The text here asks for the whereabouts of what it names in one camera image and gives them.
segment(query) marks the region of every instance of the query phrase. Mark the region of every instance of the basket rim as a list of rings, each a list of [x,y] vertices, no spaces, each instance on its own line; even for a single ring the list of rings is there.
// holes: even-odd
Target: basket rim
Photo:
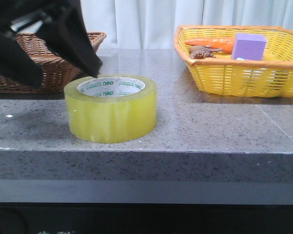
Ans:
[[[89,31],[87,32],[87,35],[93,35],[93,34],[98,34],[98,36],[94,40],[90,40],[92,47],[96,47],[100,45],[104,39],[106,38],[106,33],[105,32],[96,32],[96,31]],[[17,35],[20,36],[36,36],[35,33],[18,33]],[[43,55],[36,55],[36,56],[31,56],[29,57],[34,61],[34,62],[43,62],[43,63],[62,63],[62,62],[67,62],[64,58],[55,55],[55,54],[50,54],[49,57],[44,57]]]
[[[174,35],[173,46],[180,58],[190,66],[195,65],[228,65],[228,66],[246,66],[262,68],[281,68],[293,69],[293,61],[255,61],[255,60],[235,60],[230,58],[205,58],[192,59],[179,47],[179,35],[182,29],[263,29],[285,32],[293,35],[293,30],[281,26],[258,26],[258,25],[179,25]]]

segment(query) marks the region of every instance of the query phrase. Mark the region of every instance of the tape core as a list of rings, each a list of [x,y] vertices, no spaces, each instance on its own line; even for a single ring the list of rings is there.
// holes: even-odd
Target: tape core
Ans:
[[[101,77],[87,80],[77,90],[87,96],[116,98],[140,92],[145,88],[141,80],[130,77]]]

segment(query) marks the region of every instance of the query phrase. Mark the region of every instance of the packing tape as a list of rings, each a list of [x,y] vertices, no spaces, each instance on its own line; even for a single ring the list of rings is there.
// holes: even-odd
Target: packing tape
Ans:
[[[67,84],[64,95],[71,133],[87,141],[128,141],[156,125],[157,85],[146,77],[84,77]]]

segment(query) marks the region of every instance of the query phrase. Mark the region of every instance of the toy frog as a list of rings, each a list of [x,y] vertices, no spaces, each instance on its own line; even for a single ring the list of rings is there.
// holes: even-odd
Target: toy frog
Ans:
[[[189,48],[191,59],[205,59],[207,57],[215,58],[216,56],[212,52],[222,51],[221,48],[210,49],[210,46],[194,45]]]

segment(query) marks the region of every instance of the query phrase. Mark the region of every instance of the white curtain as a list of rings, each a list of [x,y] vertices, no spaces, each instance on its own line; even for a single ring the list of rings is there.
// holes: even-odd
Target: white curtain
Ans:
[[[81,0],[100,48],[171,49],[180,24],[278,25],[293,30],[293,0]]]

